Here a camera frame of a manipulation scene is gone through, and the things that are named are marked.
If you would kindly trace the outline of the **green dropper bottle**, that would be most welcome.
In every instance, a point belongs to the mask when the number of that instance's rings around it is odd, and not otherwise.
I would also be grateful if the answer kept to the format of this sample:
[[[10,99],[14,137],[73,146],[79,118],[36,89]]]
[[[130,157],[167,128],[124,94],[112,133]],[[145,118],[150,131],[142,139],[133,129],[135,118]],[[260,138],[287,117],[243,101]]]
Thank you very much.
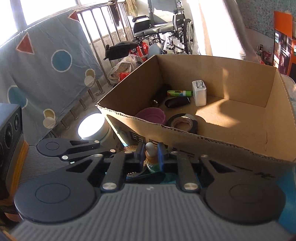
[[[145,144],[145,156],[146,165],[151,173],[157,173],[160,171],[159,161],[158,161],[158,150],[152,142]]]

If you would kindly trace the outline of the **black car key fob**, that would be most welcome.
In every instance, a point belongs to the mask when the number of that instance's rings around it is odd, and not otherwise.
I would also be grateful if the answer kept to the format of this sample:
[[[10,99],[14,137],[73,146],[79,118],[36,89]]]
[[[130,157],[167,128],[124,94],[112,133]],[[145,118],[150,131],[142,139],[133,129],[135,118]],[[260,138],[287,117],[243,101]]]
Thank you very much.
[[[190,104],[190,99],[186,96],[174,97],[165,101],[165,106],[167,108],[179,108],[187,104]]]

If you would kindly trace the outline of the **white power adapter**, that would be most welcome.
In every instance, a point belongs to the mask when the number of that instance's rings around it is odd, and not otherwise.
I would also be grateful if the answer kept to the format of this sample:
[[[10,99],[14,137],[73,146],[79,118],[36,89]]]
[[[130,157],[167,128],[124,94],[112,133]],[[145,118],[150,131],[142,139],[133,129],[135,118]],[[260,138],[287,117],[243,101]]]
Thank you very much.
[[[203,80],[193,81],[192,89],[196,107],[205,106],[207,103],[207,88]]]

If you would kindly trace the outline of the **green glue stick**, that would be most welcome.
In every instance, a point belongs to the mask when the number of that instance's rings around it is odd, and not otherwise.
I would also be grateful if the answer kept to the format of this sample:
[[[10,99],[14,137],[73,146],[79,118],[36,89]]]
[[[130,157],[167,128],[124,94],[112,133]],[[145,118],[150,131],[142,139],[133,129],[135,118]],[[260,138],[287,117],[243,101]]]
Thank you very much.
[[[192,96],[192,91],[188,90],[168,90],[167,91],[168,96],[186,96],[186,97],[191,97]]]

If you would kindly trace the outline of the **pink plastic bowl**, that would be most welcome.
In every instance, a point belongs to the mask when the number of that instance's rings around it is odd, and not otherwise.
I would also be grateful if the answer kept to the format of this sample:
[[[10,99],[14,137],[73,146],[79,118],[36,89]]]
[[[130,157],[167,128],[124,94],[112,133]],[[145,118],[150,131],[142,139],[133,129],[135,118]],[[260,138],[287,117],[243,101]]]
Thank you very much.
[[[139,111],[135,117],[151,123],[159,123],[161,125],[164,125],[167,120],[164,111],[160,108],[145,108]]]

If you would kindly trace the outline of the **black cylindrical tube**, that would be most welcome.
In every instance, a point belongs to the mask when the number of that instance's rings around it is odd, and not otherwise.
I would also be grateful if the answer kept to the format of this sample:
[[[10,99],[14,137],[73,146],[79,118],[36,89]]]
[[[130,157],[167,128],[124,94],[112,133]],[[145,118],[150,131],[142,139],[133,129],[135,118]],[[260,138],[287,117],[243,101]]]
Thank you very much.
[[[150,101],[151,107],[159,107],[166,99],[168,90],[171,90],[171,86],[169,84],[163,84],[152,96]]]

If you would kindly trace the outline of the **black speaker box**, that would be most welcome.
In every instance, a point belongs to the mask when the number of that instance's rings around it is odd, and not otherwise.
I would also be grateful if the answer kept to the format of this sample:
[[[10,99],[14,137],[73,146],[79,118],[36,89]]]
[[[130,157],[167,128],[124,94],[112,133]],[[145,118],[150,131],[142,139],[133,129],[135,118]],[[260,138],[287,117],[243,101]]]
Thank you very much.
[[[24,136],[22,109],[17,104],[1,103],[1,200],[10,198],[18,182]]]

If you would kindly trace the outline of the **white supplement bottle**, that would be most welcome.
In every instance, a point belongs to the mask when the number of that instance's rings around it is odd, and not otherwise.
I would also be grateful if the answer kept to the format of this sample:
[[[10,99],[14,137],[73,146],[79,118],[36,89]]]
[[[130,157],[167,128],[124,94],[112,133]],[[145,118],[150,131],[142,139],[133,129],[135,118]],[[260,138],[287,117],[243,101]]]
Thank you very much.
[[[83,140],[99,141],[106,148],[123,149],[122,142],[101,113],[86,117],[78,126],[78,135]]]

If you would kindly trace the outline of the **black jar gold lid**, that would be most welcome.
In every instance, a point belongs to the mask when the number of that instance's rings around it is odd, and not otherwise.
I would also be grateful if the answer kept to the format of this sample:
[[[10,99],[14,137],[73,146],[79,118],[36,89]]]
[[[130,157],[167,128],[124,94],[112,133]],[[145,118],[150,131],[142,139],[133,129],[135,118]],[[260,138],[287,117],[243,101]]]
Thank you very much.
[[[136,150],[137,150],[137,145],[129,145],[129,146],[124,147],[124,150],[123,151],[126,154],[130,154],[130,153],[135,152]]]

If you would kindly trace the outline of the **black tape roll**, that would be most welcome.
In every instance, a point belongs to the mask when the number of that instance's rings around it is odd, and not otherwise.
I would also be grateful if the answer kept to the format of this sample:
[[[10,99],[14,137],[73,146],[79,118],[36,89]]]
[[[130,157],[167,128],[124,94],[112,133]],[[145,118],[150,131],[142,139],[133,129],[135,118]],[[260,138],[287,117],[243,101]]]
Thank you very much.
[[[198,132],[198,122],[196,118],[188,113],[175,114],[169,118],[166,122],[166,126],[193,134],[197,134]]]

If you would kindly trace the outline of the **brown cardboard box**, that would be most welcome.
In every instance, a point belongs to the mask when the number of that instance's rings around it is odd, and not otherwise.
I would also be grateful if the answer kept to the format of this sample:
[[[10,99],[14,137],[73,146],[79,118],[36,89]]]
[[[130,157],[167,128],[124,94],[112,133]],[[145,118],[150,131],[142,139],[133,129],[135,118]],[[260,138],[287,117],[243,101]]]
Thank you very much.
[[[192,100],[180,108],[160,105],[166,119],[183,113],[196,118],[196,133],[137,117],[160,88],[192,90],[202,80],[207,103]],[[295,161],[295,113],[279,71],[248,61],[199,55],[156,55],[145,61],[97,103],[113,129],[127,143],[163,142],[203,153],[218,145]]]

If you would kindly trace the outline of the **grey patterned bedsheet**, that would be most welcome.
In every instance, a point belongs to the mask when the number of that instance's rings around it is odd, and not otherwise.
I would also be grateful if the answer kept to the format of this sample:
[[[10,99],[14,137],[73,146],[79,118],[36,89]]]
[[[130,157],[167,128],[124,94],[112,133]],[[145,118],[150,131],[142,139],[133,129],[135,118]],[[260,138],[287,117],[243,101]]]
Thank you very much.
[[[66,11],[1,47],[1,102],[21,107],[25,140],[35,145],[102,74],[77,12]]]

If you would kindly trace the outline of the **orange product box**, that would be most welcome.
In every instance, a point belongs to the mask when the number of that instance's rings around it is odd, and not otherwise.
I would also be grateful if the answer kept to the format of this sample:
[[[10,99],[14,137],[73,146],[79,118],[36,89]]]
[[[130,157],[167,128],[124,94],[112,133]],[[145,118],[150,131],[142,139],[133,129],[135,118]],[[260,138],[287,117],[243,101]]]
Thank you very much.
[[[273,65],[295,82],[295,17],[274,11]]]

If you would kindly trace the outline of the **black scooter seat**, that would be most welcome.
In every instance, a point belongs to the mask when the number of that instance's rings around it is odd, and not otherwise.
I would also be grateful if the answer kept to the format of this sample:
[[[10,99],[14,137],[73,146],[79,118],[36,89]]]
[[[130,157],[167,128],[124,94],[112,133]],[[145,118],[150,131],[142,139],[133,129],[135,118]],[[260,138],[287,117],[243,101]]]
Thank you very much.
[[[121,41],[114,46],[106,45],[104,60],[116,60],[129,55],[130,50],[136,49],[138,43],[132,41]]]

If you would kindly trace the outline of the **metal railing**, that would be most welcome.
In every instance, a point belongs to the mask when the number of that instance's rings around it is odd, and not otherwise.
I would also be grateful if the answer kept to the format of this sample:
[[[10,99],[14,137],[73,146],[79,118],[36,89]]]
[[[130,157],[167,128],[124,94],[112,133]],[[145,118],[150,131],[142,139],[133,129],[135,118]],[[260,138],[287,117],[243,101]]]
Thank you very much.
[[[76,1],[78,20],[103,75],[95,81],[95,92],[89,90],[93,102],[97,102],[112,87],[108,72],[120,60],[104,60],[107,45],[131,41],[132,17],[127,14],[127,1]]]

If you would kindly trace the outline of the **wheelchair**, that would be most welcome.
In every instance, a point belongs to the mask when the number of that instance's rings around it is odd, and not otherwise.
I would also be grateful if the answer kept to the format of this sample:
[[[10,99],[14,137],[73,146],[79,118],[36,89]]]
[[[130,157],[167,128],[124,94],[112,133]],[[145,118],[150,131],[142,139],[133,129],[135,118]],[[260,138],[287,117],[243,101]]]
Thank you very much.
[[[148,15],[133,18],[134,40],[147,41],[148,54],[193,54],[194,22],[181,1],[148,1]]]

